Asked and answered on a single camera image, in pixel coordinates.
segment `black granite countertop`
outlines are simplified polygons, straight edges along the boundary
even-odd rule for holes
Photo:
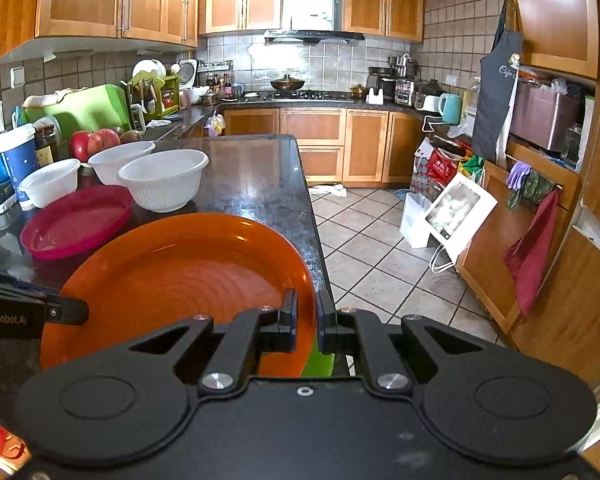
[[[182,128],[189,130],[202,120],[195,113],[185,118]],[[261,222],[299,251],[316,290],[330,290],[298,145],[292,136],[170,137],[157,143],[159,151],[178,148],[202,150],[209,156],[209,165],[202,172],[195,198],[168,215],[221,212]],[[0,270],[27,282],[60,288],[91,253],[50,262],[32,259],[19,240],[33,214],[22,212],[18,205],[8,211],[6,220],[10,224],[0,229]],[[135,205],[124,232],[164,216]],[[39,351],[40,340],[0,339],[0,423],[15,433],[18,428],[11,418],[13,397],[22,383],[39,370]]]

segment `wok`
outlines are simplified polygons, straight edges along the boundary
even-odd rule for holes
[[[304,85],[304,81],[302,79],[291,77],[291,74],[285,74],[283,78],[271,81],[271,86],[273,86],[273,88],[282,91],[299,90],[302,88],[302,85]]]

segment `tiled floor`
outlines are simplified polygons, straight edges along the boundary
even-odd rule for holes
[[[437,246],[433,237],[433,247],[417,250],[402,238],[403,202],[393,193],[347,189],[346,198],[312,195],[312,205],[337,308],[364,308],[387,323],[423,314],[502,344],[462,278],[453,270],[429,270]]]

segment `dark gray apron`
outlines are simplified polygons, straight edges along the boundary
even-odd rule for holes
[[[505,30],[493,51],[480,60],[482,79],[472,149],[476,155],[491,162],[496,161],[496,141],[509,112],[522,39],[522,33]]]

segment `purple glove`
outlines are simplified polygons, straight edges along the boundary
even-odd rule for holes
[[[517,161],[507,177],[507,187],[514,191],[522,188],[525,177],[531,172],[531,166],[526,162]]]

